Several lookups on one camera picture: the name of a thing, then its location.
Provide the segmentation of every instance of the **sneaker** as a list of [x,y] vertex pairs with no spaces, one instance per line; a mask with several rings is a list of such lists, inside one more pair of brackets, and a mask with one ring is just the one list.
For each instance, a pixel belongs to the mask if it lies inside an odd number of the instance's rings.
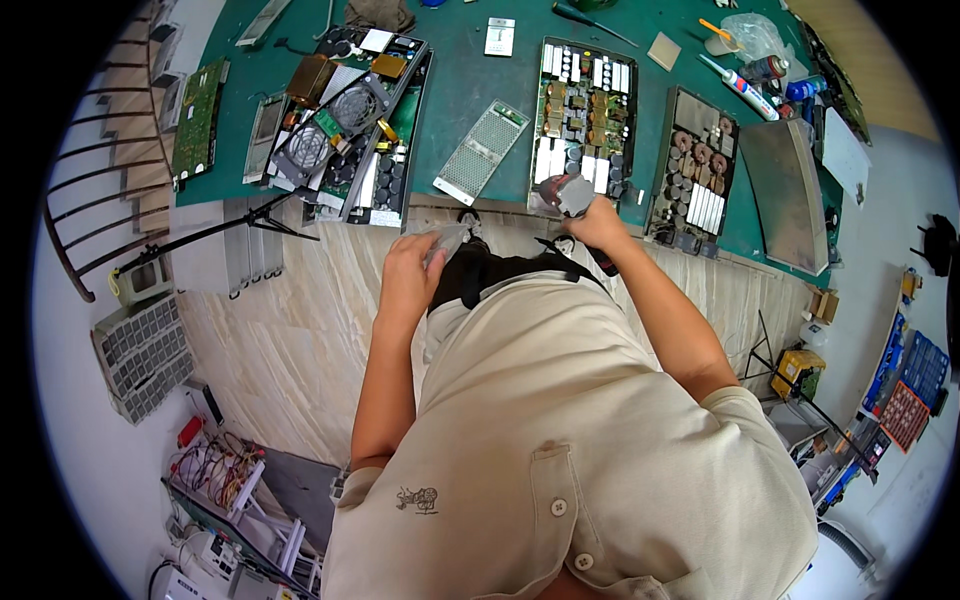
[[464,242],[468,242],[473,238],[483,239],[483,234],[480,229],[480,215],[476,210],[472,208],[464,208],[460,211],[460,214],[457,215],[457,223],[462,223],[467,226],[467,232],[464,233]]
[[553,245],[557,247],[557,250],[567,258],[573,257],[573,249],[576,248],[577,241],[573,239],[572,235],[563,233],[558,235],[553,240]]

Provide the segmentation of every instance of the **shirt button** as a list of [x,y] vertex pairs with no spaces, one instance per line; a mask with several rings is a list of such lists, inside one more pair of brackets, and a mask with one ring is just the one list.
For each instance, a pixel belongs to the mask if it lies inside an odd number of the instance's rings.
[[593,557],[586,552],[578,554],[577,558],[573,559],[573,565],[577,567],[578,571],[586,571],[593,566]]
[[563,498],[554,500],[553,504],[550,505],[550,512],[553,513],[553,516],[563,516],[566,513],[566,500]]

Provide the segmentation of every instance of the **black pants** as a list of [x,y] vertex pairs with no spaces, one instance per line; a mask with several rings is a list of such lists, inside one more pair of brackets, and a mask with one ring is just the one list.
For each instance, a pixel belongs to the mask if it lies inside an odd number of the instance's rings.
[[511,277],[536,273],[537,271],[562,271],[567,279],[577,281],[586,277],[596,281],[597,278],[583,265],[571,260],[560,253],[552,242],[534,238],[552,252],[544,252],[534,258],[510,256],[503,258],[490,252],[487,243],[478,237],[460,246],[453,258],[446,263],[444,272],[440,275],[440,283],[430,302],[427,314],[438,306],[451,300],[460,299],[464,306],[473,309],[480,303],[480,292]]

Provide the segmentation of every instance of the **staircase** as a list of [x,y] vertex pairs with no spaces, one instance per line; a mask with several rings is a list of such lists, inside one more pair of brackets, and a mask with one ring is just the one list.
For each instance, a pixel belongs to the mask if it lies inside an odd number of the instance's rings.
[[94,74],[46,192],[44,224],[87,302],[84,275],[169,233],[174,135],[160,133],[163,89],[151,87],[157,9],[155,0],[131,19]]

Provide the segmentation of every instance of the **cloth rag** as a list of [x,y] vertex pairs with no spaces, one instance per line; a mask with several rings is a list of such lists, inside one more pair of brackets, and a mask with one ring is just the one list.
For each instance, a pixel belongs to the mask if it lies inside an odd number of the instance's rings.
[[398,34],[412,30],[416,21],[405,0],[349,0],[344,19],[353,27],[373,27]]

